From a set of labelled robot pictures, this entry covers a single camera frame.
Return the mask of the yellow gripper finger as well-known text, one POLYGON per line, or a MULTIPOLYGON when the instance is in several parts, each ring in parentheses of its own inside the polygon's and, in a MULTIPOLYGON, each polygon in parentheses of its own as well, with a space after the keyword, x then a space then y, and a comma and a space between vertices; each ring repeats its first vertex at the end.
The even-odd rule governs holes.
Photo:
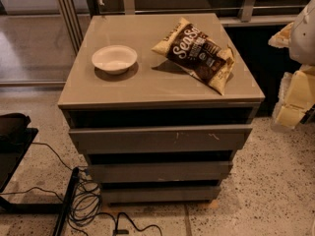
POLYGON ((293 23, 287 24, 269 39, 268 44, 275 48, 288 48, 292 26, 293 23))

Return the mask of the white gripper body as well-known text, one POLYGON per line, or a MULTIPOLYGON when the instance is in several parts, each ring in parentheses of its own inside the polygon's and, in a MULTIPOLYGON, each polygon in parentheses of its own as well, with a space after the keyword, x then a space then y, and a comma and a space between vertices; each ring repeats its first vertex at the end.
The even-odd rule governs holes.
POLYGON ((278 99, 272 114, 274 124, 294 129, 315 105, 315 67, 302 65, 293 74, 285 72, 278 99))

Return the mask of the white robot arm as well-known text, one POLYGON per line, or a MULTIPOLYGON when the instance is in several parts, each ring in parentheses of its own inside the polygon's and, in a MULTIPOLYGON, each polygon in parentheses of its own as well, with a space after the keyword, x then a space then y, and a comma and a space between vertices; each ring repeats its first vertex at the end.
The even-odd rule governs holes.
POLYGON ((315 0, 310 0, 295 21, 273 35, 268 44, 287 48, 289 58, 301 65, 293 74, 283 74, 272 114, 279 130, 292 130, 315 105, 315 0))

